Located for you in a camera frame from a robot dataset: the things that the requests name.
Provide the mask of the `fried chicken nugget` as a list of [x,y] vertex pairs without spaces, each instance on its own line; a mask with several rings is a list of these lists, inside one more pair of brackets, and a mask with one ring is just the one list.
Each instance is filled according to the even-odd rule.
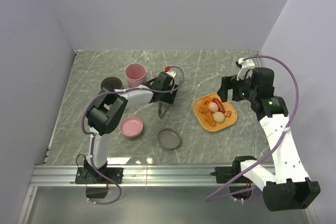
[[213,118],[213,115],[209,112],[203,115],[204,120],[212,127],[216,126],[216,122]]

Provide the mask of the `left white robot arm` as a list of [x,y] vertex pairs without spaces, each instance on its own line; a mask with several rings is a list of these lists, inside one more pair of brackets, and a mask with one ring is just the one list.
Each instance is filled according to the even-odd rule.
[[78,168],[77,175],[87,179],[88,183],[100,184],[117,181],[108,177],[107,168],[107,137],[119,125],[127,108],[153,102],[173,104],[178,89],[184,82],[185,75],[181,70],[179,83],[175,82],[176,72],[169,70],[137,87],[128,89],[112,89],[104,87],[87,105],[81,128],[84,134],[90,136],[89,152]]

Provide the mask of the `orange fried piece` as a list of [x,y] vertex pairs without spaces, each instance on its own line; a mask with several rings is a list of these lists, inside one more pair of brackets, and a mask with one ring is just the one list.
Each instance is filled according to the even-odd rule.
[[201,104],[198,107],[198,112],[201,113],[201,114],[208,114],[208,113],[210,113],[208,105],[207,104]]

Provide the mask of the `white steamed bun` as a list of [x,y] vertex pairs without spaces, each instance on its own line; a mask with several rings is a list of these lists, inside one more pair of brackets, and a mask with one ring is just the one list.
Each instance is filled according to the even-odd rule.
[[223,123],[225,121],[225,114],[217,111],[213,113],[213,119],[215,123]]

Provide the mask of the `metal tongs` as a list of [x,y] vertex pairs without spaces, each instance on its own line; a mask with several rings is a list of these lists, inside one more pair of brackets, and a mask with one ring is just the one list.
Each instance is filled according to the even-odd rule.
[[165,116],[166,112],[169,110],[170,104],[159,101],[158,102],[158,117],[161,119]]

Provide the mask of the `pink egg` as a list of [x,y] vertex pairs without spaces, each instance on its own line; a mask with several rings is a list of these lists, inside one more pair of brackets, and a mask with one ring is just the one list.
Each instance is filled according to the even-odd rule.
[[212,112],[218,112],[218,105],[215,102],[211,102],[210,104],[208,104],[208,109]]

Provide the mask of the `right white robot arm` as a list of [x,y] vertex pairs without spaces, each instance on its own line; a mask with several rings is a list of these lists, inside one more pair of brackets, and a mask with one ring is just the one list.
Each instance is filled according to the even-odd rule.
[[274,72],[257,67],[251,76],[238,74],[222,77],[217,94],[227,101],[232,90],[232,100],[247,100],[256,113],[270,153],[260,160],[252,156],[237,157],[232,165],[232,178],[210,194],[206,201],[220,198],[219,192],[235,181],[249,179],[258,187],[270,211],[306,209],[320,194],[317,181],[312,181],[298,155],[290,123],[294,113],[289,113],[282,97],[274,95]]

